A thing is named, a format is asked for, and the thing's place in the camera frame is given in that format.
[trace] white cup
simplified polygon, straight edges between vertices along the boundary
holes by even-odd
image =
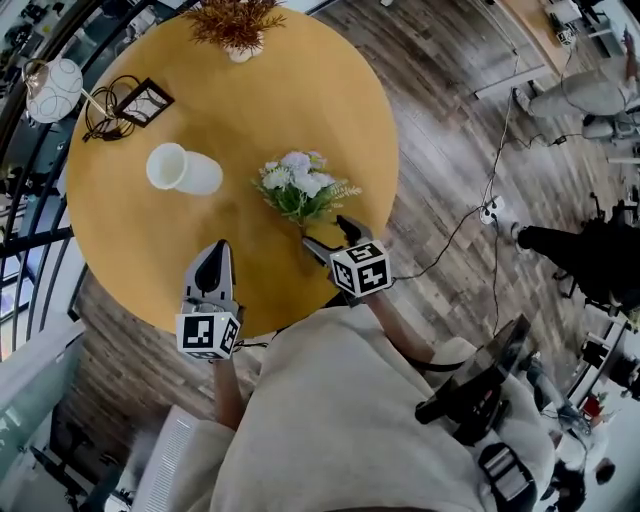
[[[161,190],[213,194],[222,184],[222,168],[208,156],[186,151],[180,144],[160,144],[147,159],[147,178]]]

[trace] round wooden table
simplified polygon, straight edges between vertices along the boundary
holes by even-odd
[[[380,82],[332,29],[276,12],[286,27],[267,32],[262,55],[243,64],[193,42],[183,18],[152,29],[98,85],[125,74],[149,77],[175,103],[120,141],[83,142],[84,113],[75,128],[67,200],[82,253],[122,306],[166,331],[175,332],[185,270],[219,239],[233,250],[235,299],[247,308],[244,338],[290,325],[337,293],[327,269],[303,250],[299,228],[252,185],[265,162],[292,150],[318,151],[331,174],[363,190],[342,200],[334,218],[350,215],[379,235],[391,213],[398,147]],[[202,197],[154,188],[145,163],[163,142],[217,160],[224,171],[219,191]],[[329,222],[308,233],[331,246],[344,243]]]

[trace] power strip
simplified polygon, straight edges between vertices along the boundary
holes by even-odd
[[[490,201],[487,201],[484,208],[480,210],[480,220],[483,224],[492,224],[502,210],[504,210],[504,199],[502,196],[496,196]]]

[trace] floor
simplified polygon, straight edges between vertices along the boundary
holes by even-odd
[[[361,51],[387,91],[401,165],[385,242],[396,272],[415,273],[433,261],[487,185],[508,99],[502,94],[479,101],[472,92],[510,76],[517,60],[525,69],[536,58],[499,11],[477,0],[403,0],[390,8],[339,0],[317,18]],[[593,62],[592,48],[585,45],[569,72]],[[554,140],[579,131],[576,119],[536,124],[517,107],[512,110],[507,141],[539,132]],[[530,150],[514,142],[502,154],[494,193],[523,223],[577,231],[594,215],[589,193],[595,191],[610,209],[623,194],[625,175],[607,164],[604,148],[579,137],[553,148],[534,143]],[[389,292],[427,340],[460,335],[480,346],[491,339],[495,236],[472,216],[436,268]],[[553,361],[556,379],[566,381],[572,351],[585,330],[600,328],[597,320],[584,318],[580,293],[560,299],[550,262],[520,257],[504,240],[497,247],[498,325],[526,315],[530,339],[545,361]],[[185,362],[173,336],[124,311],[90,273],[77,309],[87,324],[84,355],[73,391],[59,407],[60,421],[82,424],[97,446],[124,460],[134,431],[171,404],[211,415],[209,367]]]

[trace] dried flower arrangement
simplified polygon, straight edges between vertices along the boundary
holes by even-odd
[[[282,14],[267,17],[278,0],[202,0],[201,7],[185,13],[193,39],[222,48],[254,50],[262,47],[262,33],[283,27]]]

